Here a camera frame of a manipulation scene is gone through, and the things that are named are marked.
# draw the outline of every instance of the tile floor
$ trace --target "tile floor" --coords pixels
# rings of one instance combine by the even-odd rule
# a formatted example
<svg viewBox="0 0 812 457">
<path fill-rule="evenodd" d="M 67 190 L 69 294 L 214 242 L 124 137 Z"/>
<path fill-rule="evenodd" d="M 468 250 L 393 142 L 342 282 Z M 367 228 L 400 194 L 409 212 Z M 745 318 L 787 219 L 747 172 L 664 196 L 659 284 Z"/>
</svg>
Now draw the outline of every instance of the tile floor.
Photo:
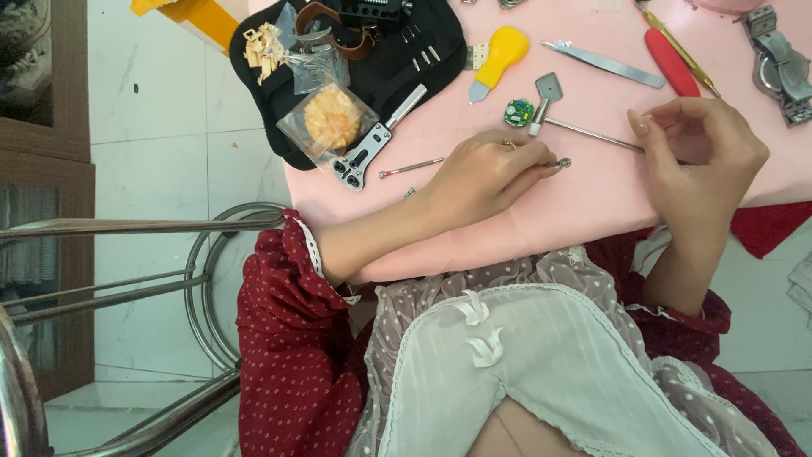
<svg viewBox="0 0 812 457">
<path fill-rule="evenodd" d="M 281 161 L 228 60 L 157 13 L 134 16 L 127 4 L 88 1 L 97 217 L 209 220 L 244 202 L 289 205 Z M 194 237 L 98 237 L 97 282 L 180 269 Z M 218 320 L 232 337 L 253 237 L 227 247 L 214 280 Z M 812 368 L 808 316 L 785 294 L 787 273 L 810 250 L 812 224 L 762 262 L 729 243 L 713 283 L 734 311 L 720 364 L 733 372 Z M 99 381 L 217 374 L 192 336 L 180 293 L 97 311 L 96 348 Z M 132 401 L 153 397 L 136 392 Z"/>
</svg>

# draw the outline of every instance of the green circuit board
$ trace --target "green circuit board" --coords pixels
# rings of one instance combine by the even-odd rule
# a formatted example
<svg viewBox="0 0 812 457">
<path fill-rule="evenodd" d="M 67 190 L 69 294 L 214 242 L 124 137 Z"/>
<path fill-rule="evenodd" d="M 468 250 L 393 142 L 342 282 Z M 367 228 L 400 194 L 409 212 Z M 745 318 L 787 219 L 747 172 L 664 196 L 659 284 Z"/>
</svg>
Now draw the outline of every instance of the green circuit board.
<svg viewBox="0 0 812 457">
<path fill-rule="evenodd" d="M 524 127 L 533 119 L 533 105 L 526 98 L 515 98 L 505 108 L 505 122 Z"/>
</svg>

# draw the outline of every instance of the red cloth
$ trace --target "red cloth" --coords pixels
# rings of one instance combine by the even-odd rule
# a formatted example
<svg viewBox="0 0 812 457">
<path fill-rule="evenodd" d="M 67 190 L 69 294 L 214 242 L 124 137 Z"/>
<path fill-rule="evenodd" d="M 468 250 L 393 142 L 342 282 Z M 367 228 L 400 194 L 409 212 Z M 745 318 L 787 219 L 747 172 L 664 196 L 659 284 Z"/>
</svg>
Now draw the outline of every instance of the red cloth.
<svg viewBox="0 0 812 457">
<path fill-rule="evenodd" d="M 763 259 L 812 217 L 812 202 L 739 208 L 730 231 L 753 256 Z"/>
<path fill-rule="evenodd" d="M 349 304 L 313 267 L 307 241 L 286 210 L 285 227 L 259 234 L 255 254 L 243 268 L 237 298 L 240 335 L 240 448 L 244 457 L 341 457 L 361 415 L 368 388 L 363 354 L 370 322 L 353 341 Z M 586 244 L 587 253 L 615 278 L 625 303 L 639 302 L 642 277 L 629 273 L 634 244 L 643 233 L 627 233 Z M 735 403 L 778 450 L 803 457 L 780 421 L 751 391 L 711 364 L 719 334 L 728 331 L 730 311 L 712 292 L 705 319 L 645 311 L 629 315 L 643 333 L 649 356 L 671 355 L 697 363 L 718 395 Z"/>
</svg>

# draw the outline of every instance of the woman's hand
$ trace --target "woman's hand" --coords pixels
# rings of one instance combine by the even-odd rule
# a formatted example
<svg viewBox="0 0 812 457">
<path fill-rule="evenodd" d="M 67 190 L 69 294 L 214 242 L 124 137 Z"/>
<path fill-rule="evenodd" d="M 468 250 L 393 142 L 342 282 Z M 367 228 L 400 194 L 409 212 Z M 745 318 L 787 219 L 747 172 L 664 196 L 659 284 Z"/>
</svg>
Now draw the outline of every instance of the woman's hand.
<svg viewBox="0 0 812 457">
<path fill-rule="evenodd" d="M 736 109 L 718 99 L 678 98 L 628 121 L 646 150 L 651 203 L 674 238 L 727 234 L 770 151 Z M 707 165 L 679 165 L 668 139 L 707 135 L 713 150 Z"/>
<path fill-rule="evenodd" d="M 505 146 L 506 138 L 519 147 Z M 394 250 L 507 210 L 538 180 L 559 171 L 543 165 L 555 160 L 544 143 L 510 130 L 463 141 L 411 197 L 316 233 L 325 278 L 337 286 Z"/>
<path fill-rule="evenodd" d="M 505 146 L 508 138 L 518 147 Z M 507 210 L 539 180 L 560 171 L 545 166 L 556 160 L 542 142 L 512 130 L 489 130 L 460 143 L 414 198 L 443 232 L 458 229 Z"/>
<path fill-rule="evenodd" d="M 651 204 L 668 224 L 672 243 L 643 284 L 643 300 L 699 316 L 719 266 L 733 213 L 770 151 L 744 117 L 721 100 L 678 98 L 628 121 L 646 150 Z M 707 165 L 680 165 L 668 145 L 706 136 Z"/>
</svg>

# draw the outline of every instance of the red handle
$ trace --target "red handle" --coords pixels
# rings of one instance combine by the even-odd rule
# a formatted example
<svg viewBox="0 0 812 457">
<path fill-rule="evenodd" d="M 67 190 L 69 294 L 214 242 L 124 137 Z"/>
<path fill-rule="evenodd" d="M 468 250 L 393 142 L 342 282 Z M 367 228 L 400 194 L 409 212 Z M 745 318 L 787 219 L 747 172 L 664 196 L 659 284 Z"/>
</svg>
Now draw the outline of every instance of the red handle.
<svg viewBox="0 0 812 457">
<path fill-rule="evenodd" d="M 700 97 L 699 86 L 691 71 L 662 32 L 656 28 L 649 29 L 646 32 L 646 46 L 677 95 Z"/>
</svg>

